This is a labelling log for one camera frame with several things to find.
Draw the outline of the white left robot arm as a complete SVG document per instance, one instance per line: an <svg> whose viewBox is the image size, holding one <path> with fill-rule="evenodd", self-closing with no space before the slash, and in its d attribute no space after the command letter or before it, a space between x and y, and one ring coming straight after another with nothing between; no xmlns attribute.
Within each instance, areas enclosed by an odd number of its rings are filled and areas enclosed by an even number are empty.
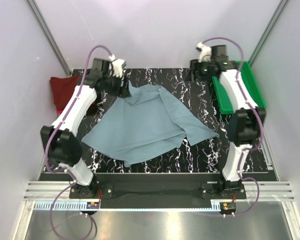
<svg viewBox="0 0 300 240"><path fill-rule="evenodd" d="M50 125L40 130L45 163L57 163L59 170L70 175L70 190L81 197L94 198L101 193L97 177L82 159L78 128L98 94L128 97L129 83L125 76L126 62L111 55L108 60L94 58L91 69L85 69L65 109Z"/></svg>

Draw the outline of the light blue t shirt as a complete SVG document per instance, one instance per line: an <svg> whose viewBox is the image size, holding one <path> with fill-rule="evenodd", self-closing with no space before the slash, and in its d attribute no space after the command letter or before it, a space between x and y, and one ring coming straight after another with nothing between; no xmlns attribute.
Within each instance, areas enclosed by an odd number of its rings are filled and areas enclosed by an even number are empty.
<svg viewBox="0 0 300 240"><path fill-rule="evenodd" d="M154 159L182 145L217 138L178 98L160 85L129 86L82 142L126 167Z"/></svg>

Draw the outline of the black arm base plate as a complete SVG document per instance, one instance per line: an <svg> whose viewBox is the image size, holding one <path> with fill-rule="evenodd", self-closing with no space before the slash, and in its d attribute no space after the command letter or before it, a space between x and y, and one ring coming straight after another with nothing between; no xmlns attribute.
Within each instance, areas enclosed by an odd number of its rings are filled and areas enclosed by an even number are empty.
<svg viewBox="0 0 300 240"><path fill-rule="evenodd" d="M136 196L187 196L204 200L245 200L247 194L241 185L237 189L219 192L216 183L200 182L98 182L94 188L75 185L70 189L71 199L117 199Z"/></svg>

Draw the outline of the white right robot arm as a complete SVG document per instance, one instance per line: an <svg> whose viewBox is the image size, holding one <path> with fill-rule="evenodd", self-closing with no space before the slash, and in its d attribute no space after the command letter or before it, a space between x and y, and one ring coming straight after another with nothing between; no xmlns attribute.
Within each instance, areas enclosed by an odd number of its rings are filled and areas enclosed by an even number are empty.
<svg viewBox="0 0 300 240"><path fill-rule="evenodd" d="M226 45L210 47L200 42L196 49L200 54L190 62L191 77L202 80L216 77L234 111L226 130L230 146L225 166L216 183L202 186L202 195L230 199L245 192L242 171L249 152L263 137L266 110L251 97L242 79L243 64L229 60Z"/></svg>

